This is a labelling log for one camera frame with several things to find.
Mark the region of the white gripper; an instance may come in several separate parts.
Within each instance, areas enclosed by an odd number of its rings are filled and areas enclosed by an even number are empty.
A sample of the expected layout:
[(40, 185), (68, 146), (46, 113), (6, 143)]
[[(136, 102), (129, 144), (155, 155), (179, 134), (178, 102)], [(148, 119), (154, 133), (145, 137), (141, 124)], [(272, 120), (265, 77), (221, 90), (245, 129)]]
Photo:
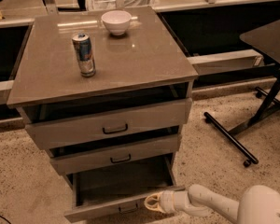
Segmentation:
[(172, 214), (183, 211), (192, 215), (195, 206), (191, 204), (186, 191), (166, 190), (162, 193), (153, 193), (145, 198), (145, 208), (154, 212)]

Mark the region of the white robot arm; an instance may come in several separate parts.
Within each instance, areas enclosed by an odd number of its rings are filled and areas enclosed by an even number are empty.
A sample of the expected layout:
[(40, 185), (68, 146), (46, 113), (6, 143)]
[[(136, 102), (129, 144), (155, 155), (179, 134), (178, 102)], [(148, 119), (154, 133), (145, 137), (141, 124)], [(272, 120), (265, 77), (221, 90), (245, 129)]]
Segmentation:
[(195, 184), (187, 190), (161, 191), (145, 198), (146, 209), (207, 217), (217, 212), (231, 224), (280, 224), (280, 193), (263, 185), (247, 189), (239, 202)]

